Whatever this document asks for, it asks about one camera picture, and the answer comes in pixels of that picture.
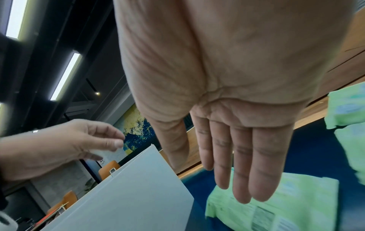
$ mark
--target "blue and yellow painting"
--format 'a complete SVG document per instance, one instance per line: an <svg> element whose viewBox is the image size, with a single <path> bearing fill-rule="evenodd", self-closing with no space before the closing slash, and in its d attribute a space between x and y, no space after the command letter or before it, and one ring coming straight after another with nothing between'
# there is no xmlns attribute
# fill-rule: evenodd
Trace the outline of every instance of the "blue and yellow painting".
<svg viewBox="0 0 365 231"><path fill-rule="evenodd" d="M155 131L146 118L141 115L135 104L119 118L114 127L125 135L123 149L127 155L155 136Z"/></svg>

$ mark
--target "linear light fixture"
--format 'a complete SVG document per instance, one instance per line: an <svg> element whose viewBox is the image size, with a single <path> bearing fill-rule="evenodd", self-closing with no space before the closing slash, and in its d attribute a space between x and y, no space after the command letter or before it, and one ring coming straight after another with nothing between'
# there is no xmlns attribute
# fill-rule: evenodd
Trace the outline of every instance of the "linear light fixture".
<svg viewBox="0 0 365 231"><path fill-rule="evenodd" d="M70 60L70 62L68 63L65 72L63 73L60 82L58 83L56 90L54 90L53 95L51 97L52 101L57 100L58 95L60 94L64 84L66 83L67 79L70 77L71 71L73 70L73 68L75 67L75 64L77 62L77 60L79 59L80 54L78 53L74 53L72 55L72 58Z"/></svg>
<svg viewBox="0 0 365 231"><path fill-rule="evenodd" d="M13 0L5 35L18 39L28 0Z"/></svg>

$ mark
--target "wooden chair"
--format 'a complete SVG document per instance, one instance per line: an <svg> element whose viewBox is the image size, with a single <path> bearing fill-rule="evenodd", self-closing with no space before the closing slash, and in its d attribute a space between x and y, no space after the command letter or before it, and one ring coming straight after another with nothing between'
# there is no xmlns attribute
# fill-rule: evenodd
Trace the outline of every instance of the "wooden chair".
<svg viewBox="0 0 365 231"><path fill-rule="evenodd" d="M67 204L64 207L65 209L68 209L71 205L76 203L76 201L77 201L76 194L73 191L69 191L63 196L63 199L60 202L58 202L55 206L53 206L47 211L47 214L52 213L53 211L55 211L56 209L58 209L59 207L61 207L63 204L66 203Z"/></svg>
<svg viewBox="0 0 365 231"><path fill-rule="evenodd" d="M111 170L118 170L121 166L116 161L111 161L101 169L99 169L99 175L102 178L102 180L105 180L108 176L111 175Z"/></svg>

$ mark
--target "blue table surface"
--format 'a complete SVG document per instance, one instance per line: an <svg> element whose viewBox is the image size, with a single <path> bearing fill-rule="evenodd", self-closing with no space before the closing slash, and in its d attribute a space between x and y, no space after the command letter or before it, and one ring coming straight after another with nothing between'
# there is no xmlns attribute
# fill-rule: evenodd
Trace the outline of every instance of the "blue table surface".
<svg viewBox="0 0 365 231"><path fill-rule="evenodd" d="M327 130L323 119L294 131L284 172L339 180L336 230L365 231L365 186L358 183L334 130ZM205 210L206 200L216 185L213 171L202 171L183 183ZM216 218L210 222L214 230L231 230Z"/></svg>

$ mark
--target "black ceiling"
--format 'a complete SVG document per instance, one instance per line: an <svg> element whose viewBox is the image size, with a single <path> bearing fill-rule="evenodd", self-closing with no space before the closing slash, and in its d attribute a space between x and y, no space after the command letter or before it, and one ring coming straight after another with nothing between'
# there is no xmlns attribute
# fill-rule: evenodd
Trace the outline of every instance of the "black ceiling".
<svg viewBox="0 0 365 231"><path fill-rule="evenodd" d="M2 135L96 119L126 84L112 0L29 0L20 41L4 35L9 2L0 3L0 102L10 108ZM82 55L78 70L50 101L73 51Z"/></svg>

